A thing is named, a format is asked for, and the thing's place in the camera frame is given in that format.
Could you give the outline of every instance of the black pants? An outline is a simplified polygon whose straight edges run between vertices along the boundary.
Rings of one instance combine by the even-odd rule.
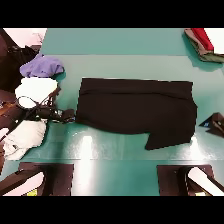
[[[197,117],[192,85],[83,78],[76,122],[122,134],[150,133],[148,150],[188,143]]]

